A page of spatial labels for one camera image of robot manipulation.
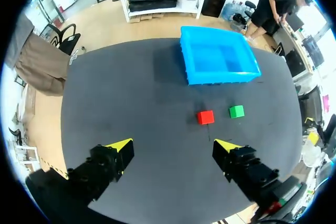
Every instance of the blue plastic bin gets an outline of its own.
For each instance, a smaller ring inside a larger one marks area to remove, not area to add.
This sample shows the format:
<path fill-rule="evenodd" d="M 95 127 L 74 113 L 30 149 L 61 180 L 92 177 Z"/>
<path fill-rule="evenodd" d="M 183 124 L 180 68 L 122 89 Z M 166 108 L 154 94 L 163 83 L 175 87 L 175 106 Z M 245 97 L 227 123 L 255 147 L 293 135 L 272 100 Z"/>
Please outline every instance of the blue plastic bin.
<path fill-rule="evenodd" d="M 189 85 L 248 82 L 261 76 L 250 46 L 239 33 L 183 26 L 180 43 Z"/>

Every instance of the red cube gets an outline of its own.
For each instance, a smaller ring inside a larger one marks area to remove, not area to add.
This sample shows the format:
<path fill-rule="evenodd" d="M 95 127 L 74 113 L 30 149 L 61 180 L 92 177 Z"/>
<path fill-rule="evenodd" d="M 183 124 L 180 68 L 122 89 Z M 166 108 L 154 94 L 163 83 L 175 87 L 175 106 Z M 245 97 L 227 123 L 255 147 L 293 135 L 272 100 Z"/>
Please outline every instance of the red cube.
<path fill-rule="evenodd" d="M 212 110 L 198 112 L 197 119 L 199 124 L 209 124 L 215 122 L 214 113 Z"/>

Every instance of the green cube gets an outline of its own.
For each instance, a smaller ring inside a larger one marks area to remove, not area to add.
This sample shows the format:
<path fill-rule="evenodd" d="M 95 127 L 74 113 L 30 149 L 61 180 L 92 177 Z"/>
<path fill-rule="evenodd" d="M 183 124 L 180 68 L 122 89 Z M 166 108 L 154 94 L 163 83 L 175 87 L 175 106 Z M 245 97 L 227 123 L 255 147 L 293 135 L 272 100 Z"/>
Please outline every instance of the green cube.
<path fill-rule="evenodd" d="M 240 118 L 245 116 L 244 114 L 244 107 L 242 105 L 233 106 L 230 108 L 230 117 L 231 118 Z"/>

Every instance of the man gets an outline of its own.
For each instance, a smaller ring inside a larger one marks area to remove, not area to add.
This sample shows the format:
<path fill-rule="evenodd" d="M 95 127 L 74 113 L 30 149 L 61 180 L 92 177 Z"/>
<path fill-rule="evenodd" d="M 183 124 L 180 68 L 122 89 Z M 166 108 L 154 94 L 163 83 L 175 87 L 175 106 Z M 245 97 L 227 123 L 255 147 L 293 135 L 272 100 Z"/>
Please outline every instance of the man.
<path fill-rule="evenodd" d="M 5 63 L 45 95 L 63 95 L 70 56 L 33 34 L 34 25 L 21 14 L 10 40 Z"/>
<path fill-rule="evenodd" d="M 273 32 L 276 24 L 284 22 L 288 13 L 310 3 L 311 0 L 259 0 L 245 33 L 246 39 L 252 41 L 266 32 Z"/>

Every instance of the window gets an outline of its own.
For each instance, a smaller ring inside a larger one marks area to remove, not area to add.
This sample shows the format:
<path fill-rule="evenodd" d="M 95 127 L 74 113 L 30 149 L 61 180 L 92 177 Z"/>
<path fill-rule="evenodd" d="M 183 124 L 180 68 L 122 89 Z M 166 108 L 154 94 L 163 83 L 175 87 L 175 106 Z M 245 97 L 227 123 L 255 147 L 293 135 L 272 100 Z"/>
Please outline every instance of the window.
<path fill-rule="evenodd" d="M 317 45 L 324 58 L 324 63 L 318 67 L 318 70 L 324 78 L 336 70 L 336 40 L 331 29 L 317 41 Z"/>
<path fill-rule="evenodd" d="M 315 4 L 302 7 L 297 15 L 304 23 L 303 29 L 305 32 L 312 36 L 315 36 L 327 23 Z"/>

